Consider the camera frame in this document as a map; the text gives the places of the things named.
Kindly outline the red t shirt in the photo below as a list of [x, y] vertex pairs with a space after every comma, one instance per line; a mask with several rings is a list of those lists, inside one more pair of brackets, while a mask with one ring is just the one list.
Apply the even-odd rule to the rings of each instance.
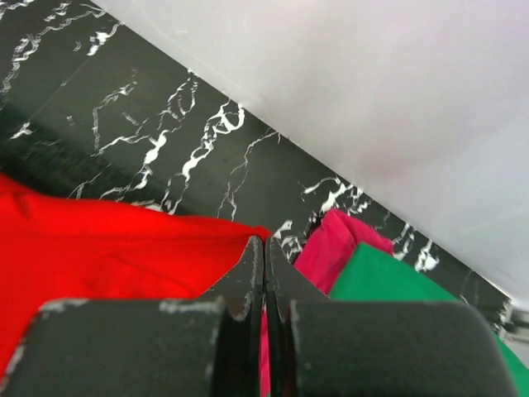
[[240, 259], [237, 222], [127, 203], [55, 198], [1, 179], [1, 363], [55, 299], [194, 299]]

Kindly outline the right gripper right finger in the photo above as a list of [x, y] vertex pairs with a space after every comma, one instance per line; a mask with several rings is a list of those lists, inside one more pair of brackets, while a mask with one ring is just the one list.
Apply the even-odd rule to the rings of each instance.
[[274, 396], [516, 396], [495, 336], [460, 301], [344, 302], [264, 249]]

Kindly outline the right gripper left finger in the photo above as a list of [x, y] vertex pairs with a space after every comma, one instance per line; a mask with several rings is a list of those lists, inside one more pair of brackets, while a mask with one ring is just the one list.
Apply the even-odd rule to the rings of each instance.
[[4, 396], [256, 396], [262, 242], [197, 299], [62, 299], [42, 306]]

